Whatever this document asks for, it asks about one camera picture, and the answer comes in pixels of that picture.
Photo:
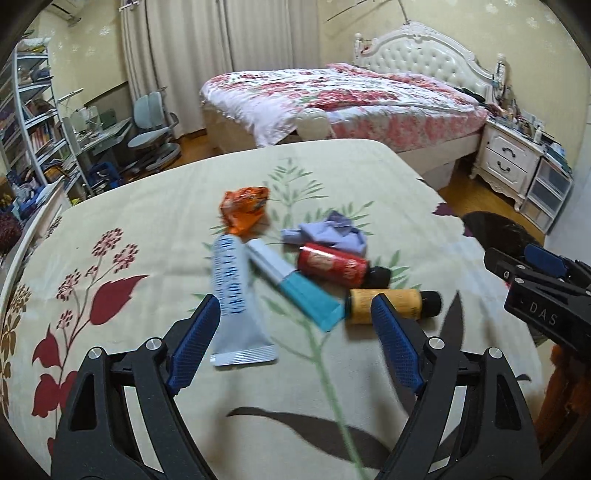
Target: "air conditioner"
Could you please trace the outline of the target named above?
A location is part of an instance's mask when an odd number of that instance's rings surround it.
[[[88,2],[89,0],[53,0],[47,11],[63,18],[72,27],[81,20],[78,13]]]

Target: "red bottle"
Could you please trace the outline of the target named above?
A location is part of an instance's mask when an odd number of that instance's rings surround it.
[[[297,268],[347,288],[388,288],[392,274],[387,268],[371,267],[364,258],[317,244],[300,248]]]

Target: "wallpaper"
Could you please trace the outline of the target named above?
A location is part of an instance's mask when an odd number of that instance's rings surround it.
[[[70,100],[73,109],[127,81],[118,8],[119,0],[91,0],[78,13],[82,20],[73,27],[45,11],[34,22],[38,35],[51,37],[56,96],[84,89]]]
[[[590,70],[560,21],[540,0],[402,0],[410,20],[449,35],[492,70],[504,53],[519,105],[545,121],[570,164],[586,125]],[[318,0],[321,58],[352,62],[357,32],[379,37],[404,22],[397,0],[368,1],[326,22],[354,0]]]

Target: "metal screw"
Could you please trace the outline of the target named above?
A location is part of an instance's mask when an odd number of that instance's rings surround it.
[[[162,346],[162,340],[159,338],[151,338],[146,342],[146,348],[148,350],[158,350]]]
[[[501,352],[501,350],[498,349],[496,346],[489,348],[488,354],[493,358],[502,358],[503,357],[503,352]]]
[[[433,337],[429,339],[429,345],[435,350],[441,350],[443,347],[445,347],[445,342],[440,338]]]
[[[100,357],[102,354],[103,354],[103,350],[101,350],[100,348],[95,346],[94,348],[91,348],[90,351],[88,352],[88,358],[92,358],[94,360],[94,359]]]

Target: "chair seat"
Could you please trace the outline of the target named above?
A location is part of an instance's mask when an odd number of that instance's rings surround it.
[[[139,134],[137,137],[133,137],[129,140],[127,146],[129,148],[146,148],[149,147],[151,144],[159,140],[161,137],[167,135],[170,132],[168,127],[161,128],[159,130],[154,130],[151,132],[145,132],[143,134]]]

